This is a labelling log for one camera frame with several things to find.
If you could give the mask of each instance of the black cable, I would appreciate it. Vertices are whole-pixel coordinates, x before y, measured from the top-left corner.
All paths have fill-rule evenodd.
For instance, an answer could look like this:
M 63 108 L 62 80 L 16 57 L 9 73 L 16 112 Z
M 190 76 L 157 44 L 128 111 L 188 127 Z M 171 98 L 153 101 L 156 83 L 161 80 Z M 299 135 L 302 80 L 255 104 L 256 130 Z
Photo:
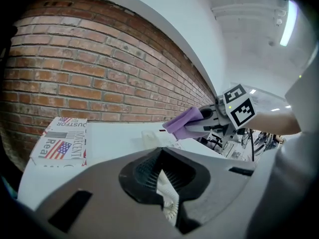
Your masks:
M 249 133 L 250 133 L 250 142 L 251 142 L 251 157 L 252 157 L 252 161 L 255 161 L 255 157 L 254 157 L 254 143 L 253 143 L 253 132 L 251 129 L 249 129 Z

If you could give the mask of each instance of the american flag print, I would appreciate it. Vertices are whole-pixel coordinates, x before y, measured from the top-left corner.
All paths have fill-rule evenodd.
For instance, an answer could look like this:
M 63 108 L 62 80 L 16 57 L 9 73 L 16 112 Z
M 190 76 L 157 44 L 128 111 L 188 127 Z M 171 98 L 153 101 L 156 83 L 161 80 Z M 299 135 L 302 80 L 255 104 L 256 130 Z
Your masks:
M 67 123 L 67 122 L 69 122 L 72 119 L 73 118 L 60 118 L 59 121 Z
M 46 154 L 45 158 L 49 159 L 63 159 L 64 154 L 71 147 L 71 143 L 58 140 L 52 149 Z

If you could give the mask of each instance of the white table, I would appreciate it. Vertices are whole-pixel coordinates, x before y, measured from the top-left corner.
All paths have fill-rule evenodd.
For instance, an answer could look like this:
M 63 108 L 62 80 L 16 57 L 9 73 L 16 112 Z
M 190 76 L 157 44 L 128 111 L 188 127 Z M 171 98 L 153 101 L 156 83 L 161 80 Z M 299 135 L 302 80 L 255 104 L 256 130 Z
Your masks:
M 35 210 L 55 189 L 89 166 L 144 150 L 142 131 L 160 129 L 163 129 L 162 123 L 88 123 L 88 165 L 63 168 L 43 167 L 35 165 L 30 160 L 19 186 L 18 200 Z M 222 155 L 194 139 L 180 140 L 180 144 L 187 151 L 223 158 Z

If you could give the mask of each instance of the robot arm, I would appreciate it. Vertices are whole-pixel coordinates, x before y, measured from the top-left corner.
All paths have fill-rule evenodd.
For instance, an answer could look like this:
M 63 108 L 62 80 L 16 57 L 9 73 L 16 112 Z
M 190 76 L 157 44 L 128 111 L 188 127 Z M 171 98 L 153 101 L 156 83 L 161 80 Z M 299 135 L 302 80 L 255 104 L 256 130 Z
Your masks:
M 216 98 L 215 104 L 200 108 L 203 119 L 185 125 L 188 131 L 214 132 L 224 141 L 237 140 L 237 131 L 256 116 L 252 99 L 239 84 Z

